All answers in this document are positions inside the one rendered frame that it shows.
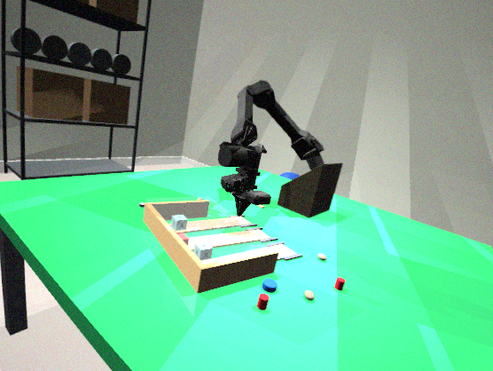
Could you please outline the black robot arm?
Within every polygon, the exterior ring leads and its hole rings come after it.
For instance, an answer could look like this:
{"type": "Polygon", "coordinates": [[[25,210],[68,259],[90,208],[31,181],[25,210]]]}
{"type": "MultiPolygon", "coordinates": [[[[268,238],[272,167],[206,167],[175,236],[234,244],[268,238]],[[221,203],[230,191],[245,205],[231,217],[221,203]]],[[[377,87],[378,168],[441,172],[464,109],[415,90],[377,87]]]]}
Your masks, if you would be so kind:
{"type": "MultiPolygon", "coordinates": [[[[246,86],[238,94],[237,122],[231,132],[231,142],[220,144],[218,161],[223,167],[245,167],[259,169],[262,153],[267,151],[263,145],[248,146],[257,140],[257,129],[253,123],[253,103],[266,109],[279,126],[291,138],[292,149],[301,160],[307,160],[310,170],[325,164],[320,152],[324,146],[308,131],[302,130],[275,100],[274,90],[267,81],[259,81],[246,86]],[[315,149],[316,148],[316,149],[315,149]],[[313,150],[314,149],[314,150],[313,150]],[[311,151],[312,150],[312,151],[311,151]],[[311,151],[311,152],[310,152],[311,151]]],[[[221,177],[222,188],[230,193],[247,191],[247,174],[230,174],[221,177]]]]}

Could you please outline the red cylinder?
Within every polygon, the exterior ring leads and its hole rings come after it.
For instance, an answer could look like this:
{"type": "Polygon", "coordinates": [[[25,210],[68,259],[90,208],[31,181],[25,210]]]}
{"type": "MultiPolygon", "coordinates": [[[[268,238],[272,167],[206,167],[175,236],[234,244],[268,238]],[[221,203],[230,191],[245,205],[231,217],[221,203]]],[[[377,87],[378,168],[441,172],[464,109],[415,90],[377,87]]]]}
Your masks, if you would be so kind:
{"type": "Polygon", "coordinates": [[[337,278],[336,283],[335,283],[335,288],[339,291],[342,291],[345,285],[345,280],[342,278],[337,278]]]}
{"type": "Polygon", "coordinates": [[[261,311],[267,310],[268,302],[270,297],[266,294],[260,294],[257,308],[261,311]]]}

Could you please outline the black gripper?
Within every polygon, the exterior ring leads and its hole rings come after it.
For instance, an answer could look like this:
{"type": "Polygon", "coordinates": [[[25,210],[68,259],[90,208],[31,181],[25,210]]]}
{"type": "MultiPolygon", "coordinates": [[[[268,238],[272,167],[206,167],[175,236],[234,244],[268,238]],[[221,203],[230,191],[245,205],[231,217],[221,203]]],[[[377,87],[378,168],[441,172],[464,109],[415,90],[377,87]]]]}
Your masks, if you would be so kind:
{"type": "Polygon", "coordinates": [[[270,204],[271,197],[268,193],[265,193],[264,191],[254,191],[258,186],[255,184],[256,177],[261,175],[261,172],[259,172],[258,169],[249,169],[241,166],[235,170],[241,177],[246,174],[248,177],[246,192],[242,190],[231,192],[235,199],[237,216],[240,217],[251,203],[254,205],[270,204]]]}

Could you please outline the blue short cylinder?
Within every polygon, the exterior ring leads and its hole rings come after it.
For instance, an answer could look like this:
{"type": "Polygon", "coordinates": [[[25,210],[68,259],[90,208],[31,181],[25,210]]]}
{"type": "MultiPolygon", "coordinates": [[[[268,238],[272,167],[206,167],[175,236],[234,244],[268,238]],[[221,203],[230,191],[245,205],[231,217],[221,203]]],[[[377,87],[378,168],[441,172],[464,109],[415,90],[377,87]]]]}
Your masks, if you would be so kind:
{"type": "Polygon", "coordinates": [[[270,293],[277,291],[278,283],[273,279],[264,279],[262,283],[262,288],[270,293]]]}

